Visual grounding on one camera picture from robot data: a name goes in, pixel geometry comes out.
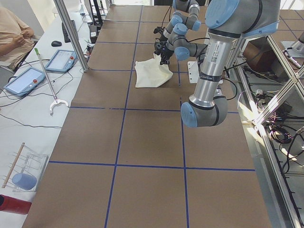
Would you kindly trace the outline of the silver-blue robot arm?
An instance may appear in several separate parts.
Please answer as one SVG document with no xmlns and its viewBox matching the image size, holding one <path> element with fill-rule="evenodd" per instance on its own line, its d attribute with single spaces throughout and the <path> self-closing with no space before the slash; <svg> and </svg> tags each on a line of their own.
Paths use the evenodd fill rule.
<svg viewBox="0 0 304 228">
<path fill-rule="evenodd" d="M 161 64 L 170 57 L 179 61 L 197 59 L 199 78 L 194 93 L 181 106 L 181 117 L 188 127 L 216 126 L 227 115 L 228 103 L 219 81 L 232 44 L 239 38 L 260 38 L 276 32 L 280 2 L 277 0 L 213 0 L 207 7 L 205 23 L 208 44 L 190 43 L 188 30 L 198 30 L 200 7 L 194 0 L 175 0 L 175 8 L 167 27 L 160 30 L 155 53 Z"/>
<path fill-rule="evenodd" d="M 167 41 L 176 24 L 182 23 L 187 29 L 198 31 L 201 26 L 199 20 L 200 6 L 196 0 L 173 0 L 172 7 L 175 9 L 166 27 L 157 27 L 154 33 L 160 33 L 160 42 Z"/>
</svg>

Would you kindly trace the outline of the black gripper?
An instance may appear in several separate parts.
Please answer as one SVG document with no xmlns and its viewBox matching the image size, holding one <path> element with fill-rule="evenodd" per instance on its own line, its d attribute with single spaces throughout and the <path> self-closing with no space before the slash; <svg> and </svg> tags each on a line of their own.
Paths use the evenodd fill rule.
<svg viewBox="0 0 304 228">
<path fill-rule="evenodd" d="M 159 38 L 160 42 L 166 42 L 168 40 L 169 33 L 163 32 L 161 33 L 161 37 Z"/>
<path fill-rule="evenodd" d="M 169 50 L 166 46 L 161 48 L 161 61 L 160 65 L 169 65 L 170 64 L 170 58 L 174 54 L 174 51 Z"/>
</svg>

